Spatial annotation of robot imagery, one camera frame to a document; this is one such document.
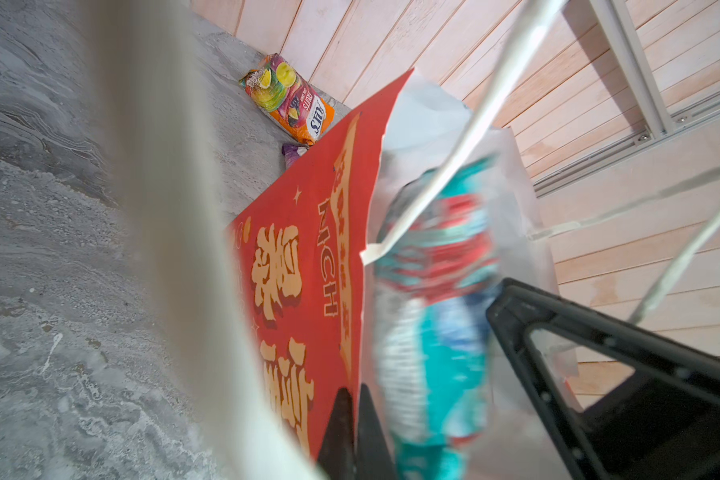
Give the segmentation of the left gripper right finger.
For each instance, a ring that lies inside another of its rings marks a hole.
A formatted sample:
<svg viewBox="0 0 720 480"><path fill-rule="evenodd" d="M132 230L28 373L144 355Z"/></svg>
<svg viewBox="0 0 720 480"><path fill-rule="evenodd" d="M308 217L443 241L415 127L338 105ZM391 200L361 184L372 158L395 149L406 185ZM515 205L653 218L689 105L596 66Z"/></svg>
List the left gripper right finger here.
<svg viewBox="0 0 720 480"><path fill-rule="evenodd" d="M395 465L371 392L361 385L356 441L357 480L395 480Z"/></svg>

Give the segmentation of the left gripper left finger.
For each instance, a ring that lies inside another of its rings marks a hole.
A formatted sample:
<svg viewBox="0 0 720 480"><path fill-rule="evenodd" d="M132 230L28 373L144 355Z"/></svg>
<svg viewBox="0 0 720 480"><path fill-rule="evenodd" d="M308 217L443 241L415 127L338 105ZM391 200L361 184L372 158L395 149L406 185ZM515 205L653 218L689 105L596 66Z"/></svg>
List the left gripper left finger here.
<svg viewBox="0 0 720 480"><path fill-rule="evenodd" d="M355 478L353 399L346 388L337 391L317 464L328 479Z"/></svg>

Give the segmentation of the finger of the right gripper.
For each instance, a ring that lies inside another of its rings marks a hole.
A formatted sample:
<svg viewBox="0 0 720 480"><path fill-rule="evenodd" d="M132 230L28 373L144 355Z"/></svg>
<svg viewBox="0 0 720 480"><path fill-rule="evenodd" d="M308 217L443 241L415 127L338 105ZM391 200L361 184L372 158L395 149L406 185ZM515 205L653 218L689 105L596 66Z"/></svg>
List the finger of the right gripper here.
<svg viewBox="0 0 720 480"><path fill-rule="evenodd" d="M486 319L574 479L720 479L720 358L515 279ZM625 368L582 407L552 356L583 347Z"/></svg>

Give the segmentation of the teal Fox's candy bag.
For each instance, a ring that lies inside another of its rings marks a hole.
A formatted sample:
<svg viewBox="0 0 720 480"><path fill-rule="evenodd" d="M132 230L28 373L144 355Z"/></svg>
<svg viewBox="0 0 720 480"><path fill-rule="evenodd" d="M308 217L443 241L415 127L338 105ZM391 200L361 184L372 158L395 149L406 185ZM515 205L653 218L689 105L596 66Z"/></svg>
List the teal Fox's candy bag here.
<svg viewBox="0 0 720 480"><path fill-rule="evenodd" d="M481 186L493 164L458 170L373 265L373 360L401 479L463 478L488 423L499 262Z"/></svg>

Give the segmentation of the red paper gift bag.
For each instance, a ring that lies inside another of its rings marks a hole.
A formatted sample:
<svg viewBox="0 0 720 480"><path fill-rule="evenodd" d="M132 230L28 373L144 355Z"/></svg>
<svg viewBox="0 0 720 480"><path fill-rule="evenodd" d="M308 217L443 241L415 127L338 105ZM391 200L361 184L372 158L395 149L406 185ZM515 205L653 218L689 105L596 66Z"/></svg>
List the red paper gift bag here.
<svg viewBox="0 0 720 480"><path fill-rule="evenodd" d="M547 241L577 224L541 227L516 144L492 121L562 3L523 7L475 110L409 70L332 122L228 226L214 199L218 171L188 9L179 1L84 1L81 9L121 201L178 373L225 472L328 479L317 456L346 388L356 479L362 384L396 470L373 360L373 265L463 166L494 160L481 194L497 295L509 278L559 296ZM720 211L624 322L640 327L719 226ZM487 360L488 423L461 479L574 479L492 330ZM553 354L552 372L587 407L626 370L576 347Z"/></svg>

